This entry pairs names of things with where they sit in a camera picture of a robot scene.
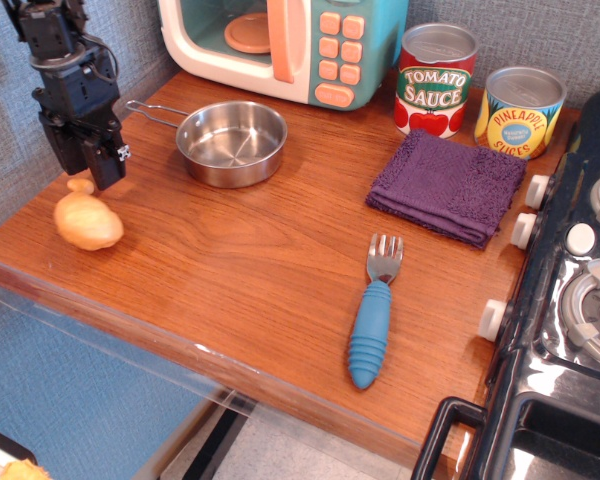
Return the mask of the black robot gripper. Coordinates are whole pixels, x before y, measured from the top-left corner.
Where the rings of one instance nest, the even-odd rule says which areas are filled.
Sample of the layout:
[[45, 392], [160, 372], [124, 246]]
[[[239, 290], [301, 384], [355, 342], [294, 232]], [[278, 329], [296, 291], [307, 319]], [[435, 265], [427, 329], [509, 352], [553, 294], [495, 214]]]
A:
[[88, 169], [99, 190], [126, 176], [128, 145], [113, 113], [120, 98], [118, 64], [107, 47], [77, 47], [56, 58], [29, 57], [43, 86], [34, 90], [39, 120], [62, 169]]

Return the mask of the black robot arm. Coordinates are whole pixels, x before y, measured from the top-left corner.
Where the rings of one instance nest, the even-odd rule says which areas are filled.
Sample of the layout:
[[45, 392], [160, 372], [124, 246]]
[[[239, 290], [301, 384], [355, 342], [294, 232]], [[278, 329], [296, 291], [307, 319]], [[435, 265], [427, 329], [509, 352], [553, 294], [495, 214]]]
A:
[[105, 190], [126, 176], [130, 156], [114, 113], [120, 99], [118, 63], [103, 40], [85, 30], [82, 1], [5, 1], [29, 63], [43, 82], [32, 97], [62, 169], [85, 170]]

